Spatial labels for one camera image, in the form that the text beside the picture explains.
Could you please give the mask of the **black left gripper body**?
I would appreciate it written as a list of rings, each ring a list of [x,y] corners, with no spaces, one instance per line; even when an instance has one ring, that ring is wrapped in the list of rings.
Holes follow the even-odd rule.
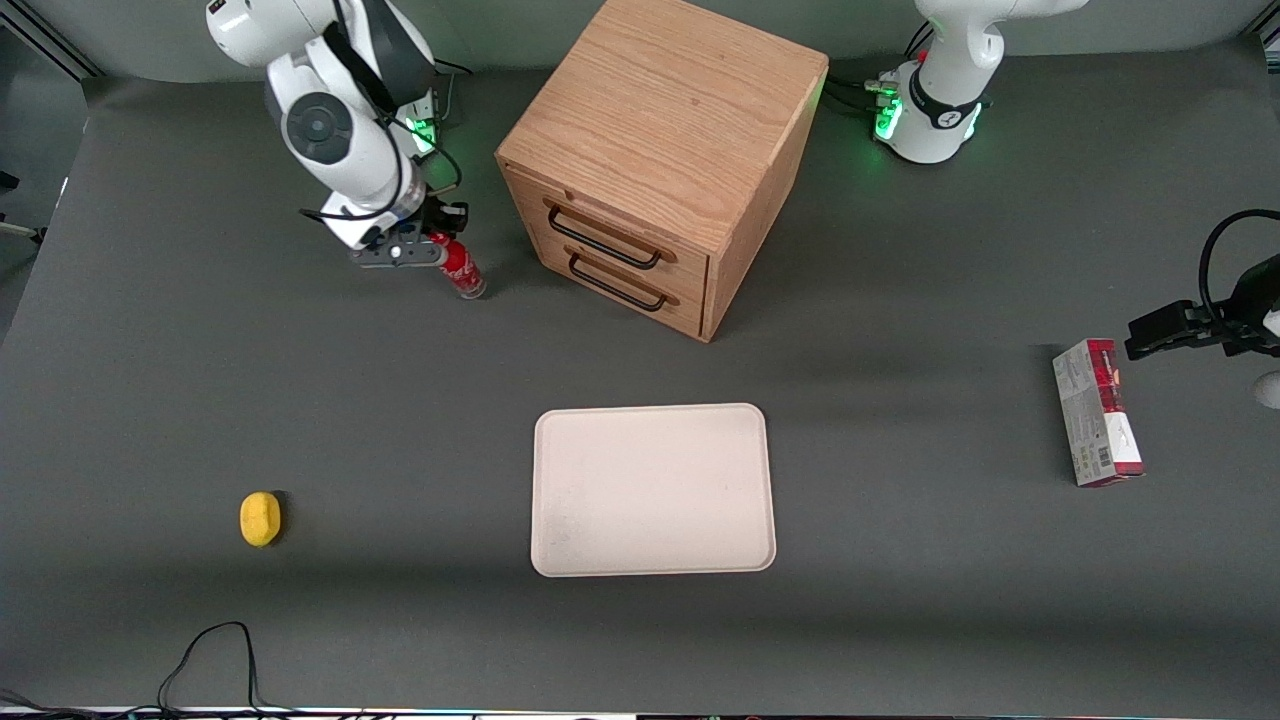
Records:
[[[1207,345],[1221,346],[1229,357],[1240,354],[1279,355],[1277,255],[1245,270],[1230,296],[1221,301],[1211,299],[1210,256],[1204,255],[1197,269],[1197,288],[1202,305],[1212,307],[1213,313],[1213,324],[1207,325]]]

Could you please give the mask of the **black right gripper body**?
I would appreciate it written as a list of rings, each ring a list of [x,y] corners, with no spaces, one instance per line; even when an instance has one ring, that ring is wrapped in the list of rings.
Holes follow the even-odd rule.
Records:
[[[444,202],[440,199],[425,199],[420,209],[411,217],[417,228],[428,228],[431,233],[445,234],[447,222],[467,222],[470,205],[467,202]]]

